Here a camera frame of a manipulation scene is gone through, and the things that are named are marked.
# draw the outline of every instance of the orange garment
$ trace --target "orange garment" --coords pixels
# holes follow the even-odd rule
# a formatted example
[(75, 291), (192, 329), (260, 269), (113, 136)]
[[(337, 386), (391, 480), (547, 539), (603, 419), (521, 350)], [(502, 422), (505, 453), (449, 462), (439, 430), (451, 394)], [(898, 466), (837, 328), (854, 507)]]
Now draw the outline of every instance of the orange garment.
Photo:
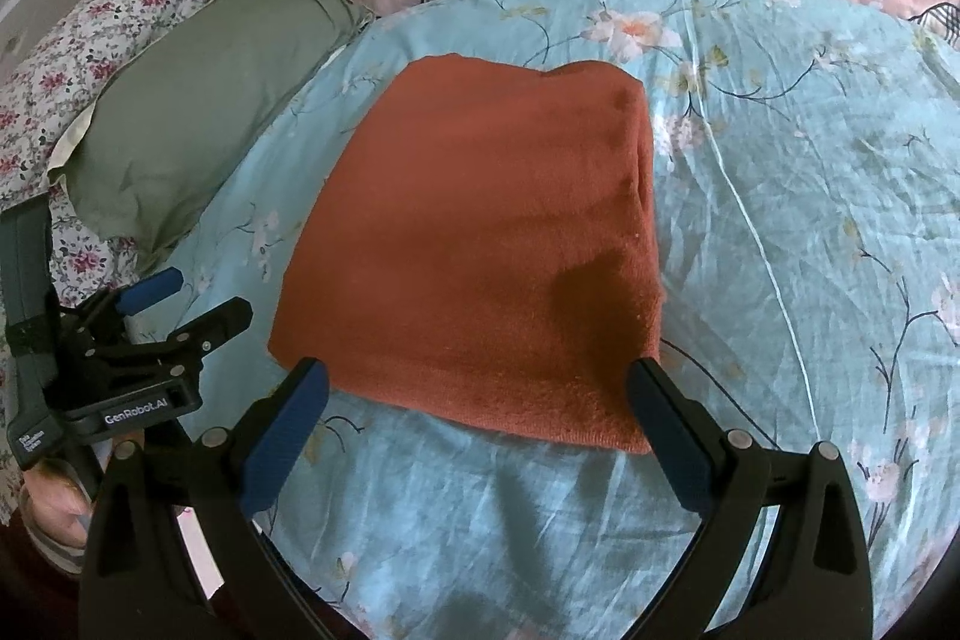
[(645, 453), (625, 378), (658, 355), (652, 168), (620, 68), (416, 61), (323, 186), (272, 355), (470, 426)]

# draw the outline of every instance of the screw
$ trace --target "screw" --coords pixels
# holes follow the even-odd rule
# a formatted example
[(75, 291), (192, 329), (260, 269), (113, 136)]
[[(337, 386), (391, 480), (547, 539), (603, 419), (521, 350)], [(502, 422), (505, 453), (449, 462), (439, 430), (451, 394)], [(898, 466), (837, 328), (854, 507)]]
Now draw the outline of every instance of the screw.
[(832, 442), (821, 442), (817, 446), (817, 450), (827, 461), (836, 461), (837, 458), (840, 458), (840, 450)]
[(743, 429), (731, 429), (730, 432), (727, 432), (727, 442), (737, 450), (745, 451), (754, 444), (754, 439)]
[(203, 442), (203, 446), (206, 448), (219, 448), (226, 441), (227, 430), (221, 429), (219, 426), (207, 429), (200, 437), (200, 442)]
[(136, 453), (136, 442), (131, 442), (131, 440), (128, 439), (125, 439), (113, 449), (113, 456), (119, 458), (120, 461), (131, 458), (134, 453)]

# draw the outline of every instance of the light blue fabric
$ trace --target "light blue fabric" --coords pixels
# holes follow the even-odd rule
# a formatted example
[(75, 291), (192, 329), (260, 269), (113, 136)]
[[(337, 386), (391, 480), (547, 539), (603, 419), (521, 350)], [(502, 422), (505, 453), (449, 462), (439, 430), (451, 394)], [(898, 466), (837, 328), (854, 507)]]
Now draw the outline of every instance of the light blue fabric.
[[(206, 361), (191, 434), (233, 424), (280, 381), (265, 344), (302, 222), (391, 79), (447, 52), (613, 60), (644, 82), (662, 362), (724, 427), (801, 452), (837, 443), (870, 536), (880, 636), (960, 516), (960, 53), (867, 7), (441, 0), (380, 20), (251, 150), (171, 258), (187, 289), (140, 324), (165, 335), (231, 296), (253, 304), (248, 333)], [(262, 521), (370, 637), (619, 638), (696, 527), (649, 456), (342, 393), (327, 414)], [(773, 520), (719, 620), (736, 614)]]

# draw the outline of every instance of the person's hand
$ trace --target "person's hand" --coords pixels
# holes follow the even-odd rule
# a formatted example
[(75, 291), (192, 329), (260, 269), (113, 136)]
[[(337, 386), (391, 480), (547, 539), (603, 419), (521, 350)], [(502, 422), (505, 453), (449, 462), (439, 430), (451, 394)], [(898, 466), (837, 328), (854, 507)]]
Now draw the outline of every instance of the person's hand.
[[(114, 438), (113, 447), (125, 439), (143, 445), (143, 432), (132, 432)], [(86, 544), (86, 528), (80, 518), (89, 519), (93, 506), (83, 490), (70, 480), (53, 461), (42, 461), (23, 474), (23, 482), (30, 493), (30, 507), (35, 523), (51, 538), (72, 548)]]

